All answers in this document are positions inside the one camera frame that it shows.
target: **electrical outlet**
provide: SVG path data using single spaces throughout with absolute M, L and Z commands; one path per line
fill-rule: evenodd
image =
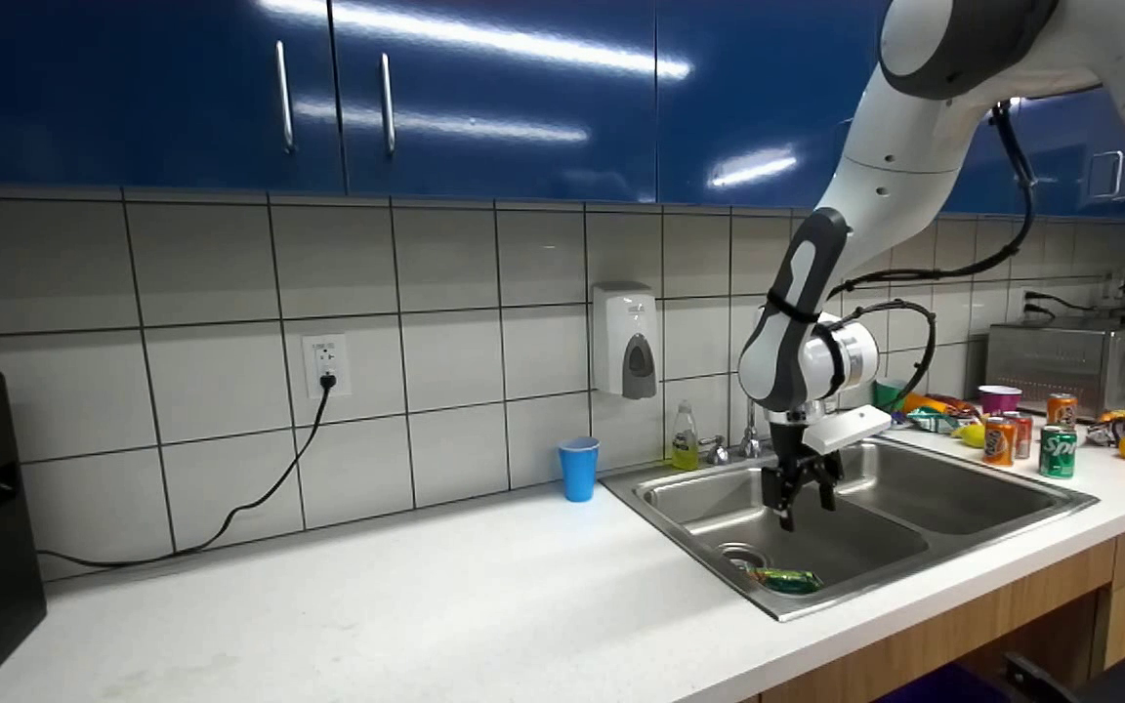
M 323 388 L 319 388 L 323 375 L 336 375 L 328 401 L 350 399 L 350 363 L 346 363 L 350 355 L 346 355 L 342 341 L 340 337 L 308 337 L 301 346 L 306 346 L 308 399 L 312 401 L 323 399 Z

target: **food can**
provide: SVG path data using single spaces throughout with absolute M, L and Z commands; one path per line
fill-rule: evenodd
M 1043 475 L 1073 475 L 1073 431 L 1071 424 L 1048 424 L 1039 431 L 1039 471 Z
M 983 460 L 1017 464 L 1017 424 L 1005 416 L 983 420 Z
M 1031 457 L 1031 414 L 1008 414 L 1008 420 L 1017 424 L 1017 460 Z
M 1073 416 L 1079 416 L 1079 399 L 1073 395 L 1051 395 L 1048 399 L 1048 411 L 1043 411 L 1048 424 L 1073 424 Z

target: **kitchen counter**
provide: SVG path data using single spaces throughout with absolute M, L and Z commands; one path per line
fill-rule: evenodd
M 1125 460 L 1082 450 L 1071 489 L 1103 505 L 789 624 L 608 493 L 97 574 L 51 592 L 0 703 L 745 697 L 1125 531 Z

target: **stainless steel sink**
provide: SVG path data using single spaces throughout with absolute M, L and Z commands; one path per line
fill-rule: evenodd
M 608 483 L 631 510 L 772 618 L 799 618 L 911 570 L 958 557 L 1035 519 L 1091 507 L 1092 496 L 952 457 L 867 440 L 845 451 L 836 510 L 815 489 L 791 505 L 798 531 L 760 507 L 760 464 L 720 464 Z M 812 592 L 780 592 L 758 565 L 812 570 Z

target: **blue cup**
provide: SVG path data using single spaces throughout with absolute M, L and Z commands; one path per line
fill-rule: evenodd
M 596 440 L 564 440 L 557 444 L 557 470 L 564 470 L 564 496 L 570 505 L 595 501 L 596 489 Z

